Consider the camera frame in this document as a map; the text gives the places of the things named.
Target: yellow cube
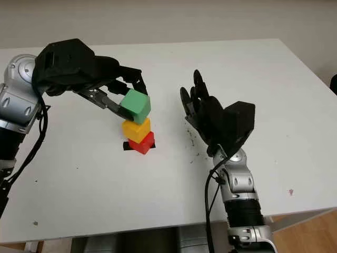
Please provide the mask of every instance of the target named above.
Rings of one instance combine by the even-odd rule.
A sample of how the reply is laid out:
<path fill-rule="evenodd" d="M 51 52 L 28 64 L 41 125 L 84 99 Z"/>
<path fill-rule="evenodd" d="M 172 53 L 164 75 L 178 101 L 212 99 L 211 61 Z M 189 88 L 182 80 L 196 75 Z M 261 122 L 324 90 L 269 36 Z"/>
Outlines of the yellow cube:
<path fill-rule="evenodd" d="M 137 124 L 133 121 L 126 120 L 122 123 L 123 134 L 125 137 L 140 143 L 151 130 L 150 119 L 146 118 L 143 124 Z"/>

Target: silver metal joint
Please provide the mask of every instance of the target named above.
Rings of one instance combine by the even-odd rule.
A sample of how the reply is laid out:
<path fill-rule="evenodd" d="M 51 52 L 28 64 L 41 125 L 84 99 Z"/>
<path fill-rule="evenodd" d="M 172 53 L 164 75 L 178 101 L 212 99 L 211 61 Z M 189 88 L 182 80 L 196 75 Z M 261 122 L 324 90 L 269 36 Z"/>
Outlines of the silver metal joint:
<path fill-rule="evenodd" d="M 271 229 L 267 225 L 228 228 L 228 236 L 239 239 L 240 244 L 266 242 L 270 245 L 270 249 L 277 253 L 277 248 L 273 242 Z"/>
<path fill-rule="evenodd" d="M 32 88 L 35 56 L 21 54 L 7 66 L 0 85 L 0 127 L 27 134 L 40 110 Z"/>
<path fill-rule="evenodd" d="M 220 148 L 213 158 L 214 165 L 226 158 Z M 239 149 L 225 164 L 221 165 L 218 173 L 225 184 L 221 185 L 223 202 L 237 199 L 259 199 L 254 189 L 253 176 L 248 169 L 246 153 Z"/>

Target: green cube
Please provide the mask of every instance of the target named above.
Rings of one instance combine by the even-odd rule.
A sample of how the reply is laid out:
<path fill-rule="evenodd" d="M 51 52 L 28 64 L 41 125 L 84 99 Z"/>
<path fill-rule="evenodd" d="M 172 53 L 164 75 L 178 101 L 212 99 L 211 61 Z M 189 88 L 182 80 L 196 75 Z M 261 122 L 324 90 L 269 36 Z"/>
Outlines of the green cube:
<path fill-rule="evenodd" d="M 130 89 L 120 102 L 120 106 L 131 112 L 135 123 L 143 124 L 151 110 L 150 97 Z"/>

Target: red cube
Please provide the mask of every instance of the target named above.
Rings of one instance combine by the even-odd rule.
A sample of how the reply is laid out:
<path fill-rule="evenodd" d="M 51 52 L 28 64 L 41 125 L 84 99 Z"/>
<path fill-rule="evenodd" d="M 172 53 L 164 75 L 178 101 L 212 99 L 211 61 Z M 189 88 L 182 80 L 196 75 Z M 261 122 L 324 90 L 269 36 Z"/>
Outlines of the red cube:
<path fill-rule="evenodd" d="M 150 147 L 154 144 L 154 133 L 150 132 L 145 136 L 141 143 L 134 142 L 128 139 L 128 144 L 130 148 L 137 150 L 139 153 L 146 154 Z"/>

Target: white wall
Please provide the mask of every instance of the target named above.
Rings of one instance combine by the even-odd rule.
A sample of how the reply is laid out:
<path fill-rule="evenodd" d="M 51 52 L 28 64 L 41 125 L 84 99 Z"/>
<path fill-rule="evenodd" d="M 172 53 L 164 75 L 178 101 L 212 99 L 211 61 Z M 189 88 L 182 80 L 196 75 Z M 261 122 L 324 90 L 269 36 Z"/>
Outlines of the white wall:
<path fill-rule="evenodd" d="M 280 38 L 329 83 L 337 73 L 337 1 L 16 0 L 0 3 L 0 48 Z"/>

